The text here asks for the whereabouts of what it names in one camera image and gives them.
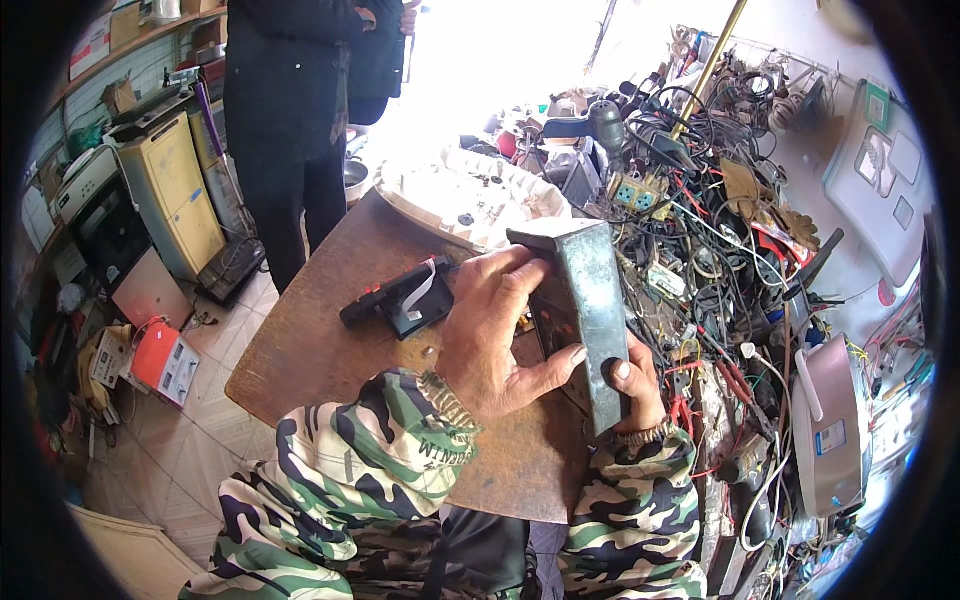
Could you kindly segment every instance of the fingernail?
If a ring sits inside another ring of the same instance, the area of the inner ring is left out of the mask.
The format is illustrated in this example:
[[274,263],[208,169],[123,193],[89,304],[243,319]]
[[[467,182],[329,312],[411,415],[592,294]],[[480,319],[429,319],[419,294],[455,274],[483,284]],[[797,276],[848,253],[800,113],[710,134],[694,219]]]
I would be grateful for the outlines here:
[[616,366],[616,376],[620,379],[626,379],[630,376],[630,364],[627,361],[621,360],[620,364]]
[[574,366],[577,366],[585,360],[587,360],[587,347],[580,345],[580,349],[574,352],[573,356],[570,357],[570,362],[573,363]]

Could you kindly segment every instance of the white tile floor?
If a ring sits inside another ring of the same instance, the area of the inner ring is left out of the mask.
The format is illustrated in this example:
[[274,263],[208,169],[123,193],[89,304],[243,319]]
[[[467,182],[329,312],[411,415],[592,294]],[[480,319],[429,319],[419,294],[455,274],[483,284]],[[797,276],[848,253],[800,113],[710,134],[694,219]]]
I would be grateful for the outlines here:
[[220,482],[244,461],[276,455],[274,428],[227,398],[224,386],[278,299],[270,275],[258,274],[232,311],[197,301],[197,312],[218,323],[185,333],[202,356],[185,408],[141,394],[118,400],[130,422],[112,435],[97,431],[96,461],[83,489],[88,509],[159,525],[206,567],[223,526]]

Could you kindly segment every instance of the finger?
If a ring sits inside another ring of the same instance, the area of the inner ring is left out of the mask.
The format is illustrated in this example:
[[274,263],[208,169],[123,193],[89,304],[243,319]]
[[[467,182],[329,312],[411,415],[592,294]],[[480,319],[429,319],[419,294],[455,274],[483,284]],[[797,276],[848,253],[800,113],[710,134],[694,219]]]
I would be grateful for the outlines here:
[[533,253],[523,246],[510,246],[498,252],[491,252],[471,258],[460,267],[457,275],[457,287],[454,293],[456,302],[468,296],[483,293],[483,302],[489,305],[493,293],[500,286],[504,273],[514,271],[533,258]]
[[650,378],[647,374],[637,365],[625,360],[616,361],[613,365],[612,374],[614,388],[629,397],[640,396],[650,385]]
[[630,362],[634,363],[643,374],[652,380],[657,379],[657,370],[654,368],[654,353],[646,344],[640,342],[636,336],[627,329],[627,352],[630,356]]
[[530,369],[521,369],[507,382],[511,408],[517,410],[530,404],[547,392],[556,390],[570,380],[573,371],[587,360],[587,347],[573,344],[558,351],[545,363]]
[[534,258],[516,271],[504,275],[492,302],[494,318],[515,324],[530,301],[530,295],[549,272],[550,266],[545,260]]

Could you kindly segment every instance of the brass rod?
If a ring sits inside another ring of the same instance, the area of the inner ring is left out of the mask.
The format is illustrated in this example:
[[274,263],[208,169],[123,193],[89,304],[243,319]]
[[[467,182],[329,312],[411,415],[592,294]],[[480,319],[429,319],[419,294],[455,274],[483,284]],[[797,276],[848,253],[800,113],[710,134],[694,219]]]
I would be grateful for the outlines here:
[[[704,89],[707,88],[707,82],[710,81],[710,77],[713,75],[713,69],[716,68],[717,62],[720,61],[720,57],[723,55],[724,46],[726,46],[727,41],[730,40],[730,35],[733,33],[733,28],[736,26],[736,22],[740,20],[740,14],[743,13],[743,9],[746,6],[747,0],[736,0],[736,4],[733,5],[733,10],[730,11],[730,18],[727,19],[727,24],[724,25],[723,31],[720,32],[720,37],[717,38],[717,43],[713,46],[713,52],[710,53],[710,58],[707,59],[707,64],[704,66],[704,70],[700,73],[700,79],[697,80],[697,84],[693,88],[693,95],[697,98],[700,98],[704,93]],[[680,118],[684,121],[689,121],[690,115],[693,114],[693,109],[696,106],[696,100],[693,98],[687,98],[684,111],[681,112]],[[676,126],[674,126],[673,131],[670,132],[670,139],[676,141],[676,139],[680,137],[680,134],[684,132],[684,129],[686,129],[684,125],[682,123],[678,123]]]

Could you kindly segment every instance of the hand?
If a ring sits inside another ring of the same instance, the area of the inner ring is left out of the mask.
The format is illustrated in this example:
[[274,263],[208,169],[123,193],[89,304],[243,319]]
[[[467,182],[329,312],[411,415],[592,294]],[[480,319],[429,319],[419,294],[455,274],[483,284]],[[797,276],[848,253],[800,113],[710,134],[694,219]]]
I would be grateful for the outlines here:
[[660,399],[654,355],[633,333],[627,331],[630,362],[613,365],[613,386],[630,397],[630,416],[613,426],[616,433],[636,433],[663,422],[666,409]]
[[373,14],[370,9],[362,9],[360,7],[354,8],[357,14],[363,17],[363,31],[371,32],[376,29],[376,15]]
[[574,344],[523,369],[510,350],[516,322],[548,271],[547,263],[523,246],[460,267],[436,371],[480,422],[509,415],[559,388],[587,358],[587,348]]
[[400,15],[400,32],[405,36],[412,36],[417,26],[417,11],[414,9],[420,5],[423,0],[413,0],[403,3],[403,13]]

